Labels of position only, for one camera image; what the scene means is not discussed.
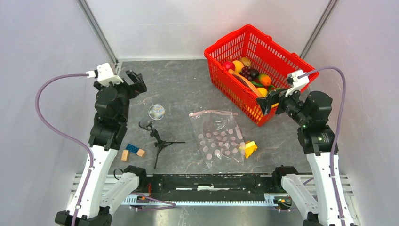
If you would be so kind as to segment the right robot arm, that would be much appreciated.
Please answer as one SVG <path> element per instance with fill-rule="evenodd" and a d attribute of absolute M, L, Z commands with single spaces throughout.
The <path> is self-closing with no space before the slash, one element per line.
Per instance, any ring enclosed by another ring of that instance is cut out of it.
<path fill-rule="evenodd" d="M 338 169 L 338 134 L 327 124 L 332 98 L 324 92 L 312 91 L 305 101 L 301 101 L 300 91 L 288 96 L 286 93 L 286 89 L 272 91 L 256 101 L 263 113 L 269 113 L 276 105 L 276 114 L 286 113 L 298 124 L 298 141 L 311 166 L 316 195 L 308 191 L 295 167 L 288 166 L 274 170 L 273 189 L 289 194 L 303 217 L 304 226 L 355 225 L 344 198 Z"/>

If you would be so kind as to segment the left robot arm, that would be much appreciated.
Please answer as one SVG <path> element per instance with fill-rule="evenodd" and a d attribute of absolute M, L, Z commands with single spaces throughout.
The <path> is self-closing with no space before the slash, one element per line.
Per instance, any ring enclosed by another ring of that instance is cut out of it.
<path fill-rule="evenodd" d="M 118 207 L 132 191 L 142 192 L 148 186 L 145 170 L 128 167 L 113 187 L 102 194 L 111 163 L 120 149 L 127 131 L 130 100 L 147 91 L 143 76 L 127 71 L 131 79 L 124 78 L 111 69 L 88 71 L 84 74 L 95 78 L 98 90 L 95 103 L 94 125 L 84 148 L 88 152 L 82 178 L 66 210 L 55 216 L 61 226 L 109 226 Z"/>

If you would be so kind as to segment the yellow toy cheese wedge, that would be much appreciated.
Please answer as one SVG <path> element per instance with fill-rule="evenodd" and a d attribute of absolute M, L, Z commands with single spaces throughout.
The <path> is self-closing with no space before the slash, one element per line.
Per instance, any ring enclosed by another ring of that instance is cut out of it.
<path fill-rule="evenodd" d="M 240 152 L 244 155 L 246 159 L 248 159 L 254 151 L 258 149 L 257 144 L 254 141 L 248 141 L 248 142 L 241 142 L 239 144 L 239 150 Z"/>

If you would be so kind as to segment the microphone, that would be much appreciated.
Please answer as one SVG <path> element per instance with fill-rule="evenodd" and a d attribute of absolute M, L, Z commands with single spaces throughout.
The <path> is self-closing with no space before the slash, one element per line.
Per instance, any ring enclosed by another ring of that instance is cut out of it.
<path fill-rule="evenodd" d="M 159 132 L 152 126 L 154 121 L 161 120 L 165 115 L 165 108 L 161 104 L 155 104 L 150 106 L 148 113 L 139 121 L 138 126 L 146 131 L 150 132 L 150 137 L 155 138 L 156 142 L 154 146 L 158 149 L 156 153 L 156 159 L 154 163 L 154 169 L 157 168 L 159 154 L 163 149 L 172 144 L 184 144 L 184 141 L 165 141 L 163 140 Z"/>

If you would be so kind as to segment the clear zip top bag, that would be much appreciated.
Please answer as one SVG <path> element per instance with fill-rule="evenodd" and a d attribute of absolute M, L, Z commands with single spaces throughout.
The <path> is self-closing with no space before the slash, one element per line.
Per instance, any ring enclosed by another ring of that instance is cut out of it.
<path fill-rule="evenodd" d="M 244 161 L 245 142 L 235 120 L 237 115 L 221 110 L 189 113 L 199 152 L 209 168 Z"/>

